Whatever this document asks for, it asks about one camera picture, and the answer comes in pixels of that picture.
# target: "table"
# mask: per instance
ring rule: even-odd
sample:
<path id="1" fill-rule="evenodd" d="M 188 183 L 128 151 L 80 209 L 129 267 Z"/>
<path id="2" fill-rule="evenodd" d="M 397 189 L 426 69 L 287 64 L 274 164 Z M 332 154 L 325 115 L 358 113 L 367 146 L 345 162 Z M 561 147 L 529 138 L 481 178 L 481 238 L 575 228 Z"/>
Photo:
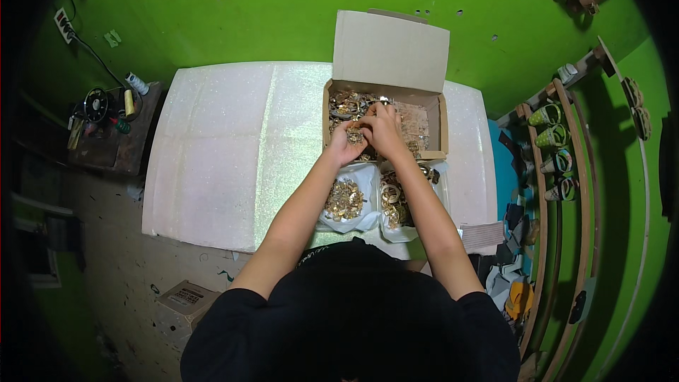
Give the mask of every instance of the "table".
<path id="1" fill-rule="evenodd" d="M 120 89 L 122 87 L 111 92 L 115 98 Z M 69 164 L 116 174 L 138 175 L 144 170 L 144 157 L 148 157 L 146 141 L 149 133 L 153 137 L 154 123 L 157 123 L 158 117 L 156 108 L 162 103 L 162 90 L 161 82 L 149 83 L 148 93 L 141 97 L 141 111 L 130 122 L 130 133 L 120 133 L 113 125 L 108 125 L 106 139 L 81 135 L 76 149 L 69 151 Z"/>
<path id="2" fill-rule="evenodd" d="M 226 250 L 257 249 L 269 224 L 323 148 L 323 86 L 332 64 L 249 62 L 178 70 L 153 139 L 142 232 Z M 449 212 L 497 221 L 492 148 L 481 92 L 446 81 Z M 399 259 L 417 242 L 379 229 L 316 233 L 310 246 L 359 235 Z"/>

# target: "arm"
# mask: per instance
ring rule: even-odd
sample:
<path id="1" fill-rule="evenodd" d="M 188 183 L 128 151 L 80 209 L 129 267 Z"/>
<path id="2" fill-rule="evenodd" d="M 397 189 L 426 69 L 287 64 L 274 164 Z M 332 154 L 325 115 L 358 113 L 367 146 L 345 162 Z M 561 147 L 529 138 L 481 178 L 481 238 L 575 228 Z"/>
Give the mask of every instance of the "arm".
<path id="1" fill-rule="evenodd" d="M 369 143 L 394 165 L 433 275 L 454 300 L 484 292 L 453 220 L 403 143 L 401 116 L 375 104 L 360 122 L 371 127 L 361 129 Z"/>
<path id="2" fill-rule="evenodd" d="M 346 128 L 350 123 L 346 121 L 335 128 L 330 145 L 278 210 L 261 245 L 229 289 L 249 289 L 268 299 L 278 281 L 293 270 L 314 232 L 337 171 L 367 146 L 365 140 L 362 145 L 348 144 Z"/>

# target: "hand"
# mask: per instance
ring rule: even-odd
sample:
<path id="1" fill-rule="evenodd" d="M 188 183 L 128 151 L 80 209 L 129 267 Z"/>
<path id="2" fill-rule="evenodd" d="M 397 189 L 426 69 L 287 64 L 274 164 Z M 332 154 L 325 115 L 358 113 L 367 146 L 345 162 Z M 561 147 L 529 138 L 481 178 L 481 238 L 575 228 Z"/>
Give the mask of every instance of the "hand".
<path id="1" fill-rule="evenodd" d="M 401 134 L 401 115 L 396 113 L 394 106 L 384 106 L 380 102 L 372 104 L 359 123 L 370 126 L 361 129 L 363 137 L 389 161 L 404 153 L 412 157 Z"/>
<path id="2" fill-rule="evenodd" d="M 363 139 L 363 143 L 357 145 L 349 144 L 346 140 L 346 130 L 353 124 L 355 124 L 354 121 L 344 121 L 344 123 L 335 127 L 330 144 L 325 149 L 332 154 L 340 167 L 356 159 L 365 147 L 368 146 L 368 142 L 365 139 Z"/>

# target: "wooden rack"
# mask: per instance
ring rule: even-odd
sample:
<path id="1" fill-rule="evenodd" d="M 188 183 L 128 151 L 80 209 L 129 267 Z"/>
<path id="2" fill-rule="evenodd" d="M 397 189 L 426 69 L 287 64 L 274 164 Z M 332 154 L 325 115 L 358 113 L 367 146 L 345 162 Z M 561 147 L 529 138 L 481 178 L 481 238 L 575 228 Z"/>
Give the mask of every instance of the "wooden rack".
<path id="1" fill-rule="evenodd" d="M 590 131 L 589 131 L 589 126 L 585 120 L 584 114 L 582 112 L 582 107 L 579 103 L 578 98 L 576 95 L 572 92 L 569 92 L 567 89 L 572 87 L 573 84 L 576 82 L 580 81 L 586 75 L 590 74 L 592 70 L 596 69 L 597 67 L 601 67 L 606 75 L 608 77 L 612 76 L 617 76 L 618 80 L 621 82 L 621 86 L 623 87 L 623 92 L 625 96 L 627 97 L 627 101 L 629 103 L 629 108 L 630 112 L 632 114 L 633 120 L 635 116 L 638 116 L 636 114 L 637 112 L 640 112 L 635 108 L 635 99 L 631 97 L 632 93 L 630 92 L 630 89 L 625 89 L 625 83 L 628 82 L 627 79 L 623 79 L 622 75 L 620 74 L 619 69 L 617 68 L 617 65 L 615 63 L 615 60 L 613 57 L 610 55 L 610 52 L 608 51 L 608 48 L 604 44 L 604 41 L 599 39 L 599 45 L 592 49 L 587 55 L 582 57 L 577 63 L 575 63 L 575 68 L 577 69 L 577 75 L 572 78 L 571 80 L 568 81 L 565 85 L 559 80 L 559 79 L 554 79 L 552 82 L 550 82 L 544 89 L 541 89 L 538 93 L 533 95 L 531 98 L 529 98 L 524 104 L 521 104 L 517 106 L 512 112 L 510 112 L 507 115 L 504 115 L 503 117 L 499 118 L 497 120 L 498 126 L 503 128 L 503 127 L 508 127 L 509 125 L 512 125 L 514 123 L 517 123 L 519 121 L 522 121 L 523 119 L 528 120 L 530 115 L 532 114 L 532 110 L 537 110 L 541 105 L 543 105 L 547 99 L 550 99 L 554 102 L 560 102 L 562 105 L 562 109 L 564 111 L 563 115 L 565 117 L 565 122 L 562 121 L 562 124 L 564 126 L 568 127 L 568 131 L 571 133 L 571 139 L 573 140 L 573 153 L 574 153 L 574 160 L 575 160 L 575 166 L 577 168 L 577 177 L 579 180 L 579 200 L 581 201 L 581 242 L 580 242 L 580 254 L 579 254 L 579 263 L 578 263 L 578 273 L 576 276 L 576 287 L 575 291 L 573 293 L 573 301 L 571 304 L 571 310 L 569 312 L 569 318 L 568 321 L 566 322 L 566 325 L 564 327 L 564 331 L 561 334 L 561 337 L 559 339 L 559 342 L 557 344 L 557 348 L 555 353 L 553 354 L 553 357 L 551 358 L 550 362 L 547 365 L 547 370 L 545 374 L 542 376 L 542 380 L 544 381 L 550 381 L 551 378 L 555 375 L 555 372 L 558 370 L 556 373 L 555 381 L 558 382 L 561 380 L 561 378 L 564 376 L 564 373 L 567 369 L 567 366 L 573 357 L 573 354 L 577 348 L 578 342 L 582 336 L 582 332 L 585 329 L 585 323 L 586 320 L 582 316 L 577 316 L 579 319 L 575 319 L 573 317 L 573 306 L 576 304 L 576 300 L 578 299 L 578 296 L 580 296 L 584 290 L 585 286 L 585 281 L 587 277 L 589 276 L 590 278 L 595 277 L 597 275 L 598 267 L 599 267 L 599 244 L 601 242 L 601 233 L 599 232 L 599 224 L 600 224 L 600 219 L 601 219 L 601 209 L 600 209 L 600 200 L 599 200 L 599 185 L 598 185 L 598 179 L 597 179 L 597 173 L 596 173 L 596 163 L 594 161 L 594 154 L 593 154 L 593 149 L 592 149 L 592 142 L 591 142 L 591 136 L 590 136 Z M 575 115 L 573 113 L 573 108 L 574 106 L 580 127 L 578 127 L 578 124 L 575 119 Z M 638 122 L 635 120 L 635 126 L 637 129 L 637 136 L 639 137 L 639 147 L 641 151 L 641 157 L 642 157 L 642 163 L 644 164 L 644 186 L 646 189 L 646 226 L 644 229 L 644 248 L 646 247 L 646 243 L 648 242 L 648 232 L 649 232 L 649 181 L 648 181 L 648 169 L 646 167 L 646 158 L 645 158 L 645 152 L 644 152 L 644 139 L 647 139 L 648 136 L 650 135 L 650 129 L 647 132 L 644 132 L 644 128 L 640 127 Z M 582 131 L 582 136 L 585 139 L 585 147 L 583 148 L 582 146 L 582 141 L 580 139 L 580 129 Z M 545 277 L 545 266 L 547 262 L 547 227 L 548 227 L 548 221 L 547 221 L 547 204 L 546 201 L 544 201 L 544 194 L 546 191 L 546 183 L 545 183 L 545 176 L 540 173 L 539 167 L 540 164 L 542 163 L 542 155 L 541 155 L 541 150 L 538 149 L 535 145 L 535 138 L 536 138 L 536 130 L 534 127 L 529 126 L 528 127 L 528 132 L 530 135 L 531 139 L 531 144 L 532 144 L 532 149 L 533 149 L 533 154 L 534 154 L 534 159 L 535 159 L 535 164 L 536 164 L 536 178 L 538 182 L 538 200 L 539 200 L 539 205 L 540 205 L 540 240 L 539 240 L 539 248 L 540 248 L 540 255 L 538 258 L 538 272 L 536 274 L 536 283 L 535 283 L 535 295 L 534 295 L 534 300 L 533 300 L 533 305 L 531 307 L 530 313 L 528 315 L 528 321 L 526 322 L 525 329 L 524 329 L 524 334 L 523 334 L 523 339 L 520 345 L 520 351 L 521 351 L 521 356 L 522 360 L 525 360 L 528 358 L 527 352 L 528 352 L 528 345 L 533 341 L 535 347 L 537 349 L 540 348 L 540 343 L 542 341 L 542 337 L 544 336 L 544 325 L 540 325 L 540 329 L 535 332 L 534 331 L 534 326 L 535 326 L 535 321 L 536 317 L 538 314 L 538 308 L 540 306 L 540 301 L 542 300 L 542 291 L 544 289 L 544 277 Z M 586 167 L 585 165 L 585 152 L 587 153 L 587 156 L 590 160 L 589 166 Z M 591 176 L 591 193 L 590 193 L 590 184 L 588 180 L 588 176 Z M 593 197 L 593 203 L 594 203 L 594 221 L 593 221 L 593 254 L 592 254 L 592 265 L 589 271 L 589 275 L 587 272 L 587 263 L 590 258 L 590 236 L 591 236 L 591 219 L 590 219 L 590 194 Z M 561 229 L 562 221 L 561 221 L 561 213 L 560 213 L 560 203 L 557 204 L 557 238 L 556 238 L 556 251 L 557 251 L 557 257 L 556 257 L 556 262 L 554 263 L 554 268 L 553 268 L 553 282 L 558 279 L 559 275 L 559 249 L 560 249 L 560 241 L 561 241 Z M 542 300 L 542 302 L 547 303 L 547 309 L 545 311 L 545 316 L 544 319 L 545 321 L 543 322 L 545 325 L 548 323 L 550 315 L 551 315 L 551 305 L 553 304 L 554 298 L 556 297 L 556 289 L 554 289 L 555 285 L 553 283 L 552 289 L 550 289 L 546 293 L 546 300 Z M 591 301 L 591 295 L 592 292 L 588 293 L 590 295 L 590 298 L 588 298 L 588 301 Z M 630 311 L 632 310 L 632 303 L 630 304 L 628 310 L 627 310 L 627 315 L 629 316 Z M 568 347 L 568 350 L 566 350 L 566 344 L 568 343 L 568 340 L 570 339 L 570 336 L 573 332 L 573 329 L 577 326 L 576 332 L 573 336 L 573 342 L 570 343 L 570 346 Z M 621 332 L 618 335 L 618 339 L 620 338 L 620 335 L 622 333 L 623 329 L 621 329 Z M 604 362 L 604 366 L 606 366 L 606 363 L 610 359 L 611 355 L 613 354 L 613 350 L 608 354 L 608 357 L 606 361 Z"/>
<path id="2" fill-rule="evenodd" d="M 530 106 L 527 104 L 521 104 L 516 107 L 516 113 L 521 117 L 525 118 L 526 121 L 530 118 L 533 112 L 530 110 Z M 526 354 L 528 349 L 528 343 L 530 342 L 530 336 L 533 333 L 533 327 L 535 327 L 535 319 L 538 316 L 537 310 L 540 306 L 540 298 L 542 297 L 542 284 L 545 281 L 545 264 L 547 263 L 547 200 L 545 199 L 545 192 L 547 192 L 547 184 L 545 182 L 545 175 L 540 172 L 540 166 L 542 165 L 542 153 L 540 149 L 535 144 L 535 139 L 538 137 L 538 132 L 535 127 L 528 126 L 528 134 L 530 135 L 530 144 L 533 149 L 533 156 L 535 162 L 535 174 L 538 179 L 538 202 L 540 204 L 540 255 L 538 258 L 538 274 L 535 281 L 535 295 L 533 296 L 533 304 L 531 306 L 531 312 L 528 315 L 528 321 L 526 322 L 526 327 L 523 330 L 523 339 L 521 341 L 520 352 L 522 359 Z"/>
<path id="3" fill-rule="evenodd" d="M 574 165 L 578 169 L 578 181 L 580 189 L 580 210 L 581 210 L 581 238 L 580 238 L 580 259 L 578 263 L 578 275 L 575 280 L 575 292 L 573 293 L 573 301 L 571 302 L 571 310 L 574 309 L 576 305 L 576 300 L 578 295 L 582 292 L 585 286 L 585 279 L 587 278 L 587 262 L 590 260 L 590 227 L 591 227 L 591 217 L 590 217 L 590 182 L 587 178 L 587 167 L 585 166 L 585 154 L 582 147 L 582 142 L 580 141 L 580 134 L 578 131 L 578 125 L 575 121 L 573 115 L 573 110 L 571 109 L 571 103 L 568 100 L 568 96 L 565 93 L 564 85 L 559 79 L 554 79 L 552 84 L 556 88 L 556 96 L 561 101 L 562 109 L 564 111 L 565 120 L 568 123 L 568 130 L 571 133 L 571 140 L 573 141 L 573 152 L 575 154 Z M 564 332 L 561 335 L 559 344 L 557 345 L 556 352 L 552 358 L 544 377 L 545 381 L 551 380 L 552 375 L 559 365 L 560 359 L 564 354 L 565 344 L 570 339 L 570 333 L 573 331 L 573 327 L 576 323 L 571 323 L 571 318 L 569 316 L 568 321 L 565 323 Z"/>

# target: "box lid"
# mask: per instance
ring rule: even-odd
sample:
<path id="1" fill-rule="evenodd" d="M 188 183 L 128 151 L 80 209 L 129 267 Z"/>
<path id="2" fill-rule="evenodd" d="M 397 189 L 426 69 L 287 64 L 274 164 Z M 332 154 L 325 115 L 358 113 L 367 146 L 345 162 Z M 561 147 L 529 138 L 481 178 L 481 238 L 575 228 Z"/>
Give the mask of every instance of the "box lid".
<path id="1" fill-rule="evenodd" d="M 442 92 L 450 31 L 390 15 L 337 12 L 333 79 Z"/>

